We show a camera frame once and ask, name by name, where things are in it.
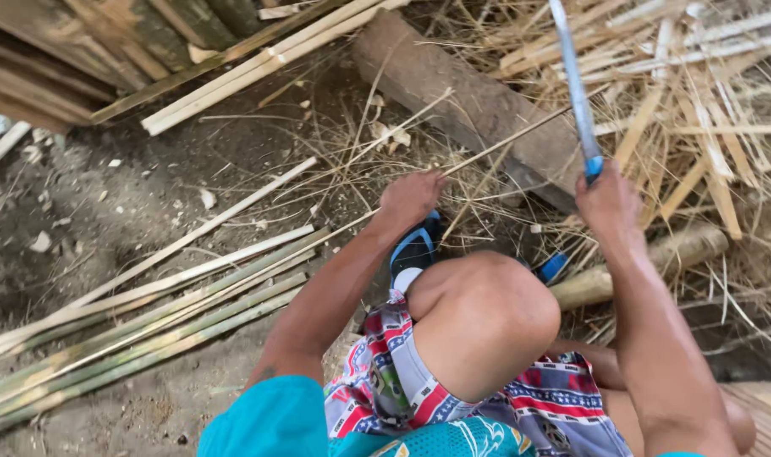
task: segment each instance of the man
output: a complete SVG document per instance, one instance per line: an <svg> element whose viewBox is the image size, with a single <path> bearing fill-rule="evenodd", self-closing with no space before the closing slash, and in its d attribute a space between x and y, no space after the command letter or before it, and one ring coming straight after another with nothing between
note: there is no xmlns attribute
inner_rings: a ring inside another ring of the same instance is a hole
<svg viewBox="0 0 771 457"><path fill-rule="evenodd" d="M616 353L556 341L558 304L515 259L434 264L444 186L426 171L386 188L380 212L281 313L200 455L718 457L752 446L751 418L719 391L648 260L641 202L615 162L591 187L580 179L576 200L614 280ZM391 300L322 392L321 358L394 245Z"/></svg>

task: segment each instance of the left hand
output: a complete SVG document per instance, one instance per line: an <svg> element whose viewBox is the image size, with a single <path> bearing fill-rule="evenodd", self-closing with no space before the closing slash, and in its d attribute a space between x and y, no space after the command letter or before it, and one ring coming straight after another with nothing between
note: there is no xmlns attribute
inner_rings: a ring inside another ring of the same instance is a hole
<svg viewBox="0 0 771 457"><path fill-rule="evenodd" d="M436 206L447 185L441 170L418 171L402 176L385 188L380 214L401 229L410 229Z"/></svg>

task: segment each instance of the patterned shorts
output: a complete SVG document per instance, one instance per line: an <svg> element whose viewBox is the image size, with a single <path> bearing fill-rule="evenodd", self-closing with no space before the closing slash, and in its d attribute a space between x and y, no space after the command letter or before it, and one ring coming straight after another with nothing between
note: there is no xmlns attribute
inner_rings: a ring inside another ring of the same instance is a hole
<svg viewBox="0 0 771 457"><path fill-rule="evenodd" d="M591 365L580 354L541 358L493 397L465 402L447 392L416 352L404 297L365 321L343 374L325 388L330 438L349 432L399 436L428 424L485 416L532 440L538 455L628 457L631 451L603 412Z"/></svg>

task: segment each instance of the blue knife handle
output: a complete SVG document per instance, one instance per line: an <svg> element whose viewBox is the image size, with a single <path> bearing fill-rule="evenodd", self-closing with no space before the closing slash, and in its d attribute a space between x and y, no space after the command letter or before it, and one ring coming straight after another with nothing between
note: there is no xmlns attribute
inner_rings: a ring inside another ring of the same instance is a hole
<svg viewBox="0 0 771 457"><path fill-rule="evenodd" d="M602 155L595 155L590 159L586 159L584 172L586 175L586 184L592 185L594 180L600 176L603 172L603 157Z"/></svg>

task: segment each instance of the hand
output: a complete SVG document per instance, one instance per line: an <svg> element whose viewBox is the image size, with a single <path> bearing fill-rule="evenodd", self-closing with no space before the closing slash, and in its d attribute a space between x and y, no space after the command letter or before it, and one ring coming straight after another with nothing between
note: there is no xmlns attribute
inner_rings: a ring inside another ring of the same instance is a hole
<svg viewBox="0 0 771 457"><path fill-rule="evenodd" d="M396 228L408 230L436 206L446 184L447 178L440 170L402 176L385 188L380 197L379 214Z"/></svg>
<svg viewBox="0 0 771 457"><path fill-rule="evenodd" d="M585 176L578 178L576 188L577 207L604 251L611 246L614 251L645 248L637 221L642 200L633 183L620 174L616 160L603 162L603 172L591 186Z"/></svg>

